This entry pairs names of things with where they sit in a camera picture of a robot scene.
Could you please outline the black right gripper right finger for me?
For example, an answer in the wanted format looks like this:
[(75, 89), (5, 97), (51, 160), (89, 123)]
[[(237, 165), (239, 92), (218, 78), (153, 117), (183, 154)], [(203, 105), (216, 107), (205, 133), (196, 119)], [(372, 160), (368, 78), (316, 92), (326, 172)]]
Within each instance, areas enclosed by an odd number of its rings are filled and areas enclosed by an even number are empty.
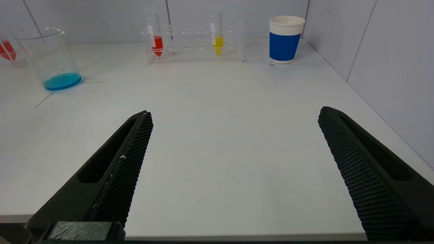
[(434, 187), (342, 111), (318, 124), (369, 241), (433, 241)]

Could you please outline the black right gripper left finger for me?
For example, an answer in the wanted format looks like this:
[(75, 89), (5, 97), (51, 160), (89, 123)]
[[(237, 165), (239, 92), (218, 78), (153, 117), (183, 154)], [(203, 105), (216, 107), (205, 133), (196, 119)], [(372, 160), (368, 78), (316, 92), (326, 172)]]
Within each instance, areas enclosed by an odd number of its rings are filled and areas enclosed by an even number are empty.
[(151, 113), (128, 118), (26, 224), (38, 242), (109, 242), (124, 227), (153, 130)]

